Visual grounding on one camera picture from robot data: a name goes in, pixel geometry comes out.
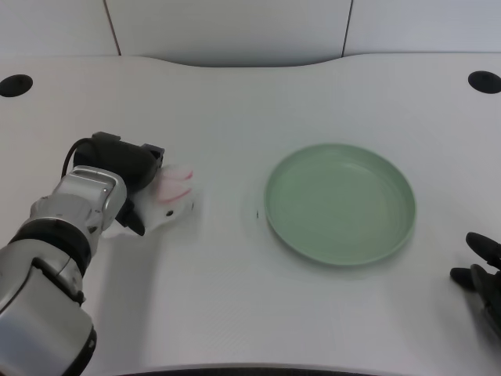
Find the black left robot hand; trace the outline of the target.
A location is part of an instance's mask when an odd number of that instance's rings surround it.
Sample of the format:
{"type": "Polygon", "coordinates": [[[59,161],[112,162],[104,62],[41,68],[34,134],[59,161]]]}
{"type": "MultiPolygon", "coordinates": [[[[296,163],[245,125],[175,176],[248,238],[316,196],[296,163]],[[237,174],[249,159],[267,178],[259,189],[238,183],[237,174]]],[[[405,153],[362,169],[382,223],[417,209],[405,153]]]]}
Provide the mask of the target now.
{"type": "Polygon", "coordinates": [[[159,146],[141,146],[126,143],[120,136],[97,132],[90,138],[79,139],[68,151],[62,173],[68,164],[101,168],[119,175],[127,189],[127,198],[116,220],[142,236],[146,232],[139,217],[139,206],[132,201],[135,194],[143,191],[154,180],[162,167],[164,149],[159,146]]]}

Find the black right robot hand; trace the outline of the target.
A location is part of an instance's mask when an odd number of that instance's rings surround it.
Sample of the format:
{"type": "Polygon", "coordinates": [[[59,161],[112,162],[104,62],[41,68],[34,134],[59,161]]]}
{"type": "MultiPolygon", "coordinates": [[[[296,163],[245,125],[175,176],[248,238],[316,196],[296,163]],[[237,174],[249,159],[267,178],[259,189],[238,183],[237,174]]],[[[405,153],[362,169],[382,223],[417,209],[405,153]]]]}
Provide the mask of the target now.
{"type": "Polygon", "coordinates": [[[497,269],[488,273],[482,266],[452,268],[450,278],[463,290],[477,293],[483,302],[483,313],[488,324],[500,337],[500,243],[479,233],[469,232],[465,241],[468,247],[488,266],[497,269]]]}

